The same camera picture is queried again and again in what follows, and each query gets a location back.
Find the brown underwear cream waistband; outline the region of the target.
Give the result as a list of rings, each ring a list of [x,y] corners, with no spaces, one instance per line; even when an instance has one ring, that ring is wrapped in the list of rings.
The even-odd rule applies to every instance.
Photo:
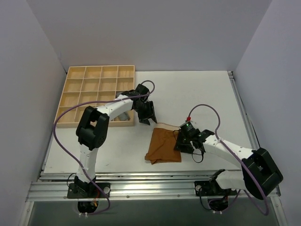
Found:
[[[180,151],[174,150],[178,129],[178,126],[166,123],[156,124],[152,132],[148,152],[144,159],[152,165],[157,163],[182,162]]]

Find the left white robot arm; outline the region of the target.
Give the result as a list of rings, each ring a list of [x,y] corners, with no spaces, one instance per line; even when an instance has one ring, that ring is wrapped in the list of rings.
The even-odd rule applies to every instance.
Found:
[[[99,107],[88,106],[79,121],[76,136],[80,144],[81,166],[76,174],[76,182],[80,182],[78,192],[83,197],[94,194],[95,164],[98,149],[104,144],[109,123],[128,111],[137,112],[139,122],[150,125],[150,119],[157,122],[154,104],[148,100],[149,89],[138,84],[136,89],[124,91],[112,101],[106,101]]]

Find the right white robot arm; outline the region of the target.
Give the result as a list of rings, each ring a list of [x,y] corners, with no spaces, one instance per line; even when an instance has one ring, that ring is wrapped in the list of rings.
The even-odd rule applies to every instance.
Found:
[[[207,129],[200,131],[190,121],[179,127],[174,149],[182,153],[196,150],[201,155],[210,153],[240,168],[239,171],[221,169],[214,173],[209,180],[209,189],[214,194],[230,189],[246,190],[262,200],[283,181],[282,173],[266,149],[241,147],[217,138]]]

